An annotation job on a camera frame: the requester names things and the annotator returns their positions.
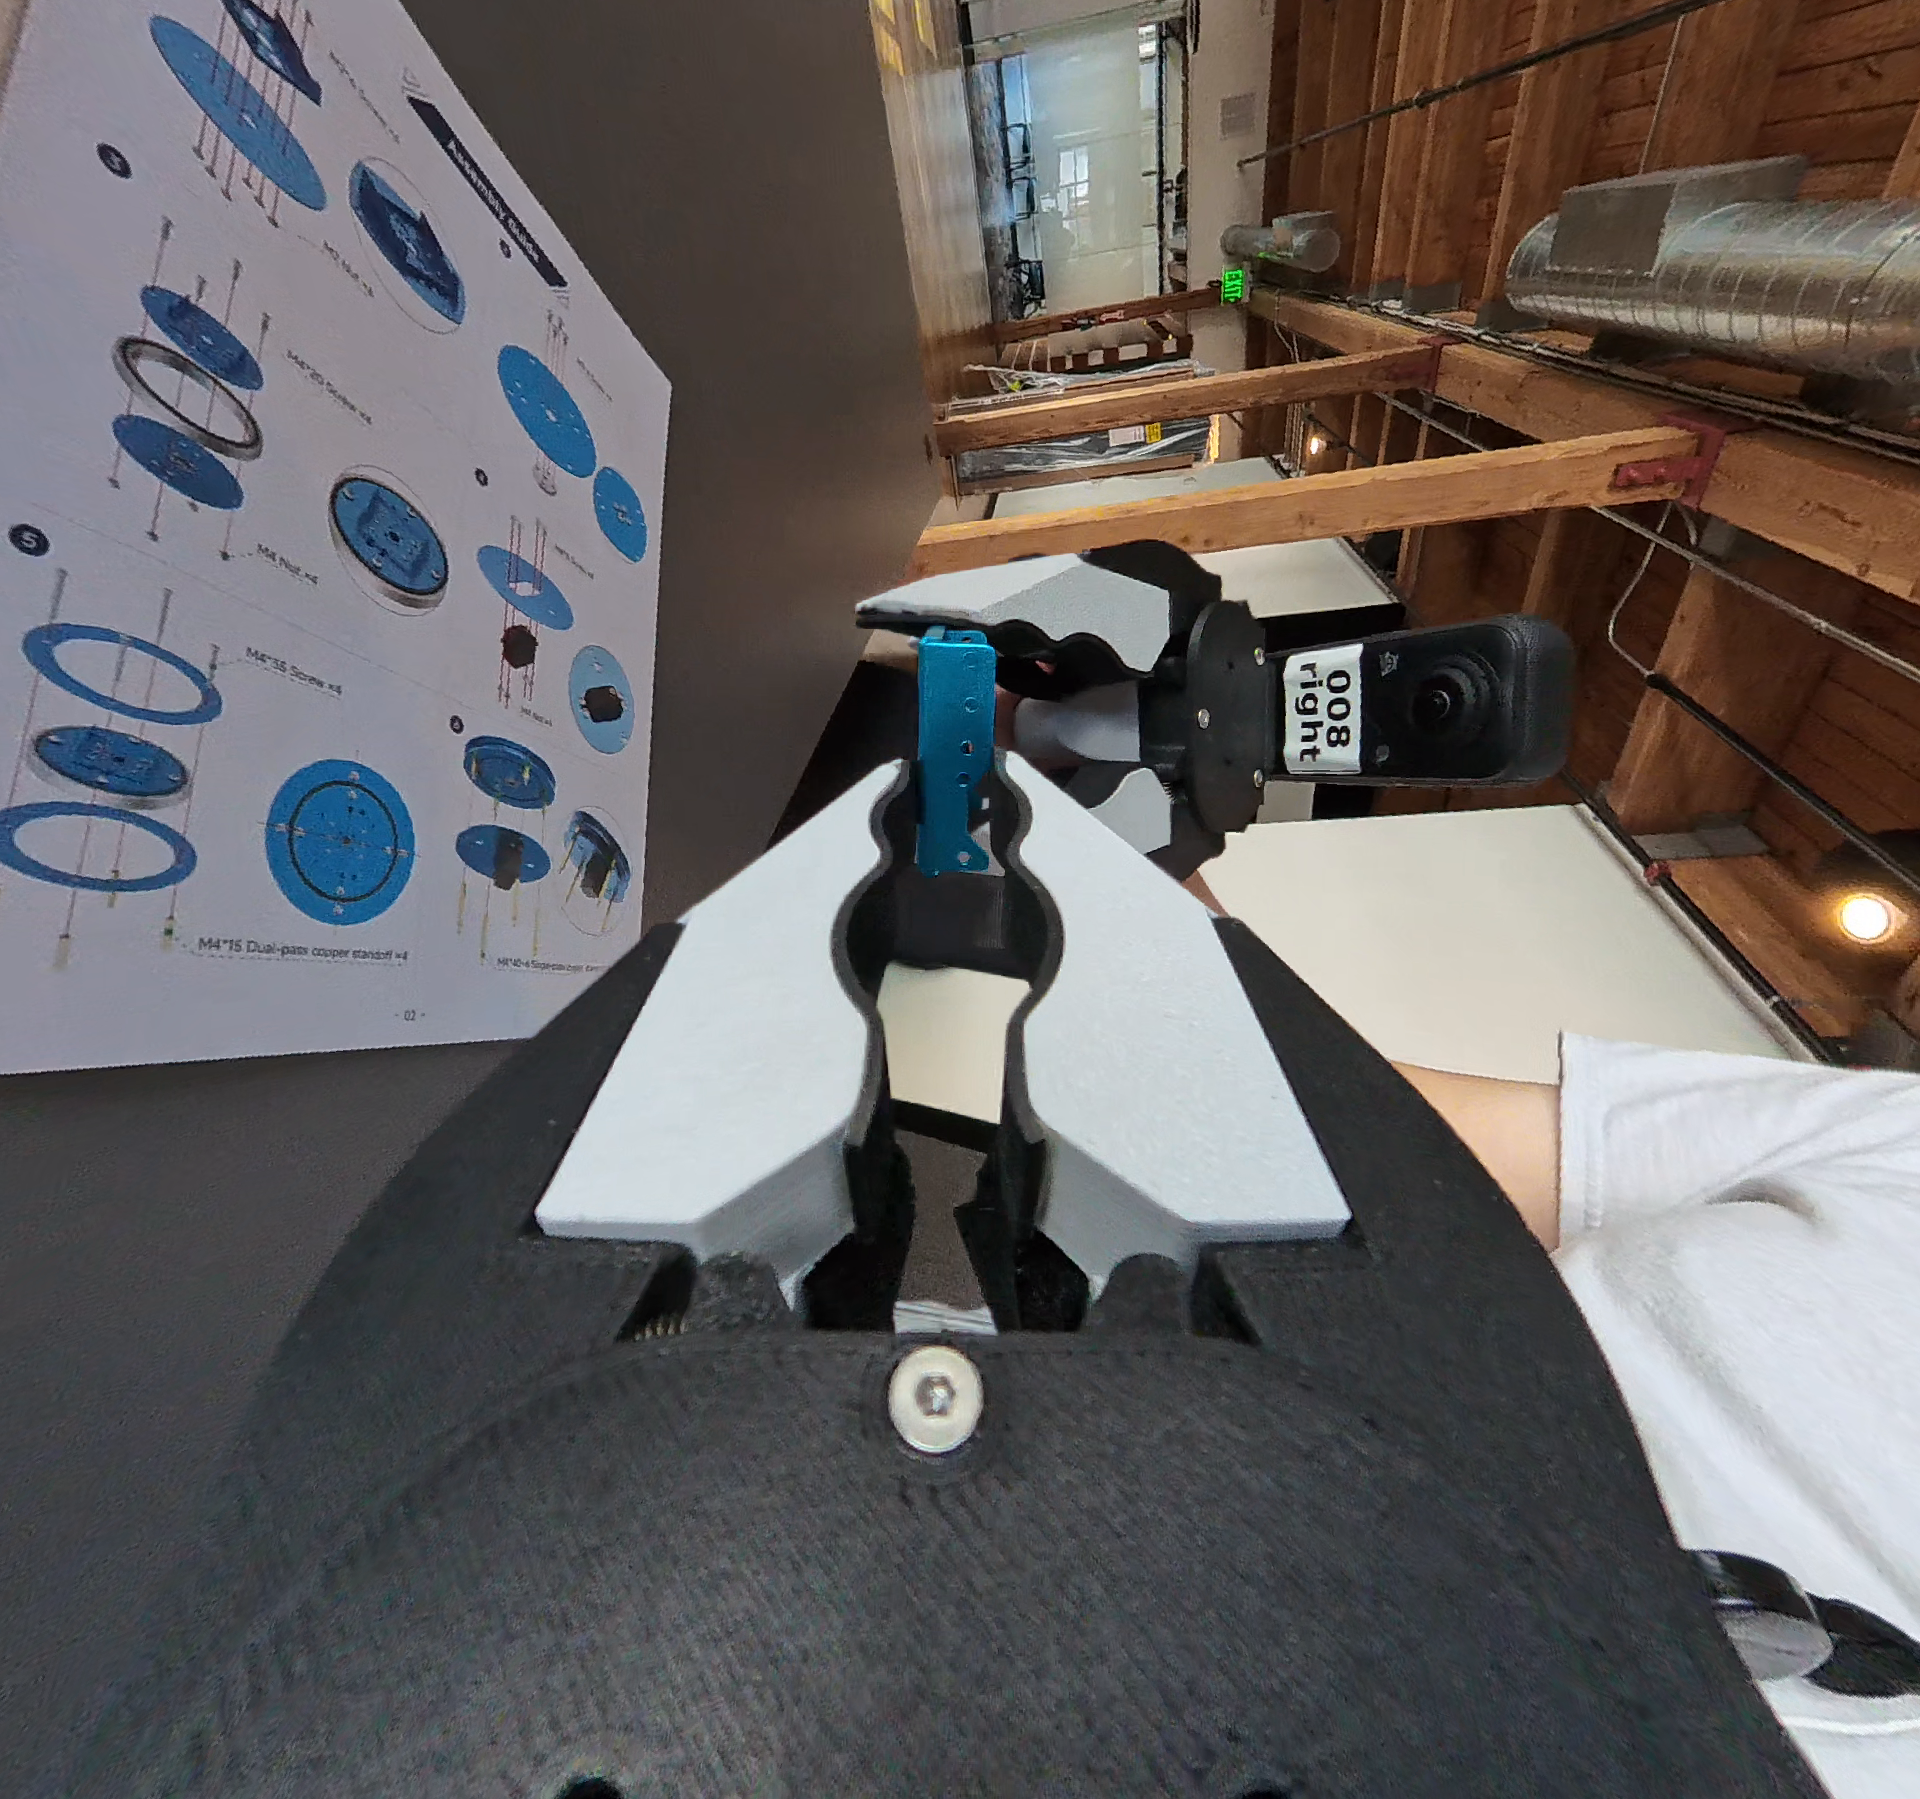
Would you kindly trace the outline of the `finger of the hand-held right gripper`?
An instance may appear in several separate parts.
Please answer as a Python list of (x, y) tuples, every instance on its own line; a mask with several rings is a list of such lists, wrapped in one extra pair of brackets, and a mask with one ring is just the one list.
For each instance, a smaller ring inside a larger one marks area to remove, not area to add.
[(1186, 603), (1091, 558), (1045, 553), (878, 592), (852, 622), (905, 639), (975, 629), (1007, 689), (1057, 703), (1101, 683), (1143, 683), (1186, 622)]
[(1198, 818), (1143, 764), (1081, 764), (1076, 803), (1162, 870), (1204, 865)]

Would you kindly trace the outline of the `silver ventilation duct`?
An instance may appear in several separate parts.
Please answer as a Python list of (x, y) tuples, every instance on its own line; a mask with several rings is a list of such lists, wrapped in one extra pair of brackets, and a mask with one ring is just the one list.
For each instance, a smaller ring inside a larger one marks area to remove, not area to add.
[(1521, 316), (1801, 376), (1916, 381), (1916, 200), (1801, 200), (1801, 155), (1571, 186), (1506, 267)]

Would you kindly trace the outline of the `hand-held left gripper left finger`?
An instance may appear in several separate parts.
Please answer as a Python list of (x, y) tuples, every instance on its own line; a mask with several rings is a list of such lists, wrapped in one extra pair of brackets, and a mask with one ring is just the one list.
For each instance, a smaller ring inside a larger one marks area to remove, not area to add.
[(545, 1236), (751, 1257), (804, 1307), (804, 1275), (852, 1232), (846, 1151), (880, 1097), (883, 1031), (846, 933), (891, 865), (902, 785), (905, 764), (880, 764), (682, 916), (536, 1208)]

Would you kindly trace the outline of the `person's right forearm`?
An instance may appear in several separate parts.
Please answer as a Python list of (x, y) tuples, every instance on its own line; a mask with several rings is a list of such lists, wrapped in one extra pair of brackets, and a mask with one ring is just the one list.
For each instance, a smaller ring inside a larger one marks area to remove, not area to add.
[(1558, 1240), (1558, 1093), (1430, 1068), (1391, 1068), (1499, 1183), (1544, 1254)]

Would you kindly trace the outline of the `blue metal bracket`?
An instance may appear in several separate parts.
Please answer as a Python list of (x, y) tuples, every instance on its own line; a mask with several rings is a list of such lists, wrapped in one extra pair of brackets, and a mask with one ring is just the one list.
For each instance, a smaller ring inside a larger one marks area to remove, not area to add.
[(994, 772), (994, 649), (985, 632), (931, 627), (918, 639), (918, 836), (923, 875), (985, 871), (975, 837)]

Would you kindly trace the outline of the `wooden beam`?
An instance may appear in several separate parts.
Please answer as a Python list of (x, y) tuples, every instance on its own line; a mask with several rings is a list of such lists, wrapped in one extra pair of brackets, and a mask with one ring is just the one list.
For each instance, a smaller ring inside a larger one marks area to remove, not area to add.
[(1361, 540), (1485, 515), (1595, 508), (1614, 497), (1682, 497), (1701, 468), (1701, 432), (1682, 424), (1602, 432), (1472, 454), (1411, 458), (1270, 484), (1198, 491), (1110, 508), (1064, 508), (927, 526), (905, 577), (1162, 540), (1186, 553)]
[(1007, 443), (1066, 441), (1115, 424), (1152, 424), (1181, 416), (1244, 415), (1318, 400), (1356, 400), (1385, 386), (1433, 391), (1442, 349), (1452, 339), (1421, 339), (1359, 357), (1310, 365), (1224, 370), (1206, 381), (1146, 381), (1101, 393), (1007, 393), (985, 410), (952, 415), (934, 424), (941, 454), (964, 454)]

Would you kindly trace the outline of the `assembly guide booklet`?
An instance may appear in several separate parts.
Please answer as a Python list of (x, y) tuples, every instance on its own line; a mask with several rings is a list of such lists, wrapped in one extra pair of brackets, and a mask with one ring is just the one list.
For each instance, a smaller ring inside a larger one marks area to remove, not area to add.
[(520, 1038), (637, 942), (673, 386), (398, 0), (31, 0), (4, 1074)]

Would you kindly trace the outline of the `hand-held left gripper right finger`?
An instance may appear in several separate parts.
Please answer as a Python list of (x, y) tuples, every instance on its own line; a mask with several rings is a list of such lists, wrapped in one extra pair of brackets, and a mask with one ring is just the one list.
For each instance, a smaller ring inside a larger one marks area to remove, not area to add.
[(1007, 1068), (1047, 1152), (1041, 1232), (1091, 1294), (1143, 1254), (1338, 1236), (1348, 1195), (1210, 911), (1028, 759), (1002, 773), (1012, 861), (1057, 921)]

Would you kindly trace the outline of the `small silver duct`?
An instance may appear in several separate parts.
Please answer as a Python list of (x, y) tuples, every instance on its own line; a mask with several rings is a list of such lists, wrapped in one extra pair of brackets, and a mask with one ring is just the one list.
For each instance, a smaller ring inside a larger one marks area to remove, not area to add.
[(1299, 273), (1329, 273), (1344, 250), (1334, 214), (1281, 214), (1267, 224), (1232, 224), (1217, 236), (1222, 267), (1285, 267)]

